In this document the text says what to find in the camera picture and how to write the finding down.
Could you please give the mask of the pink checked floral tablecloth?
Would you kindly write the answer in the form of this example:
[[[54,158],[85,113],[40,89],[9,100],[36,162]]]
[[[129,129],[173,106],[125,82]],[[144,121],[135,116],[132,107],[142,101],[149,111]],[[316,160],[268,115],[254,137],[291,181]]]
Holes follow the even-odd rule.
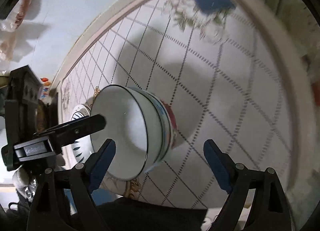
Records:
[[[210,24],[188,0],[149,0],[72,61],[61,86],[60,119],[91,106],[110,84],[147,90],[172,109],[178,147],[147,174],[103,187],[144,202],[192,209],[218,207],[226,194],[206,166],[203,143],[248,168],[276,170],[293,184],[292,116],[288,94],[261,31],[242,7]]]

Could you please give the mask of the small white bowl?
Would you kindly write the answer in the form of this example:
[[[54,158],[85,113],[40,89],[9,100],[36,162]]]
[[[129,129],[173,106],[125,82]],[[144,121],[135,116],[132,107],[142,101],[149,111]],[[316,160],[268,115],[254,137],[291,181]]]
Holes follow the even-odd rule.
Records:
[[[173,129],[164,104],[154,94],[130,87],[143,113],[147,132],[146,162],[143,172],[159,165],[168,154],[173,142]]]
[[[107,139],[116,143],[116,154],[108,168],[111,176],[131,180],[155,164],[163,130],[149,98],[134,89],[109,85],[95,98],[91,114],[100,114],[106,120],[105,128],[91,135],[93,149],[99,150]]]

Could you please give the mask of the orange fruit sticker poster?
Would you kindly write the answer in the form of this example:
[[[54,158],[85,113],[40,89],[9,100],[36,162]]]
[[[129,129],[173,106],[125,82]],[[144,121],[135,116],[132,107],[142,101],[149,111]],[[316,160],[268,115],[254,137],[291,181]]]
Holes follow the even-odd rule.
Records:
[[[40,99],[44,100],[49,95],[49,90],[50,90],[50,87],[51,87],[52,83],[49,81],[48,78],[40,78],[40,81],[41,81],[41,83],[43,85]]]

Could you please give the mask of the blue striped white plate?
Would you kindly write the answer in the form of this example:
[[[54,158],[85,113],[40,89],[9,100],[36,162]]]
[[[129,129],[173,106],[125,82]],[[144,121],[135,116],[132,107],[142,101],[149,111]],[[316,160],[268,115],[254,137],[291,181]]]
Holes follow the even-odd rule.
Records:
[[[91,110],[88,106],[84,104],[76,105],[76,107],[73,108],[70,121],[78,120],[83,117],[89,117],[91,115]],[[93,154],[94,149],[91,142],[91,136],[81,135],[81,138],[76,139],[71,144],[71,152],[73,155],[73,158],[76,160],[77,163],[85,163],[89,156]]]

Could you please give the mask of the large floral white bowl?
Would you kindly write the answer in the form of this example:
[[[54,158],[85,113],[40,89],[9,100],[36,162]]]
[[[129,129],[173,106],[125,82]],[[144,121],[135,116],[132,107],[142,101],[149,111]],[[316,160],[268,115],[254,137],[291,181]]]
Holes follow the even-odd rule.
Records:
[[[174,150],[181,146],[183,144],[183,141],[179,141],[178,139],[181,137],[178,126],[177,126],[177,121],[176,117],[171,109],[171,106],[167,104],[165,101],[160,100],[161,104],[163,105],[163,108],[165,110],[165,113],[167,115],[167,119],[169,122],[169,146],[167,150]]]

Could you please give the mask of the crumpled plastic bag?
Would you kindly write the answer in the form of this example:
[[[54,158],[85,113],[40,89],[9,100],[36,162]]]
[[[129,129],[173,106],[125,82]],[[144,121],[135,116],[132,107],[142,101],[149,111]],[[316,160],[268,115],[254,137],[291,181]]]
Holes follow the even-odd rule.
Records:
[[[7,18],[1,19],[1,75],[10,72],[10,64],[18,63],[35,49],[28,41],[37,40],[48,25],[35,22],[42,0],[19,0]]]

